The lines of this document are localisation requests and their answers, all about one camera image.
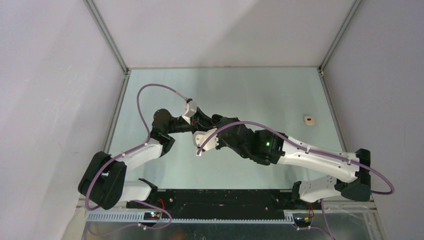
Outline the beige earbud charging case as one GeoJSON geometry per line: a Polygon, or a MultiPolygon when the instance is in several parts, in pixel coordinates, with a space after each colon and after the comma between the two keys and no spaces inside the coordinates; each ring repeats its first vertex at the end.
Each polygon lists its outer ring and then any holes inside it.
{"type": "Polygon", "coordinates": [[[304,115],[303,119],[304,119],[305,125],[308,127],[313,127],[316,124],[315,118],[311,115],[304,115]]]}

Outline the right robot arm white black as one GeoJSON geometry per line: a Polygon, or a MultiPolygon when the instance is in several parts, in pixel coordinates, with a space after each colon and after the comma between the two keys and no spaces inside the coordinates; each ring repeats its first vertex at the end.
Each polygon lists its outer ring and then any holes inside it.
{"type": "Polygon", "coordinates": [[[238,119],[225,119],[212,128],[199,145],[228,147],[257,164],[293,165],[324,174],[323,177],[293,184],[291,204],[304,209],[319,199],[342,196],[356,202],[371,197],[371,153],[360,148],[356,152],[334,152],[301,142],[267,126],[238,119]]]}

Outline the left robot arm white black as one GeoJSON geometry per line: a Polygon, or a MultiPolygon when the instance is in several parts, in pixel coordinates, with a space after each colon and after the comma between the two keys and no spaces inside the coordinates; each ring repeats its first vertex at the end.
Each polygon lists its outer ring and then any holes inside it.
{"type": "Polygon", "coordinates": [[[199,147],[204,135],[213,132],[220,120],[220,116],[209,117],[200,109],[186,111],[179,117],[172,116],[164,108],[159,109],[153,115],[152,129],[146,142],[116,157],[103,151],[95,153],[77,190],[104,210],[119,202],[133,200],[138,200],[145,208],[153,208],[158,202],[153,186],[143,180],[127,180],[126,173],[167,154],[175,142],[171,134],[190,132],[195,146],[199,147]]]}

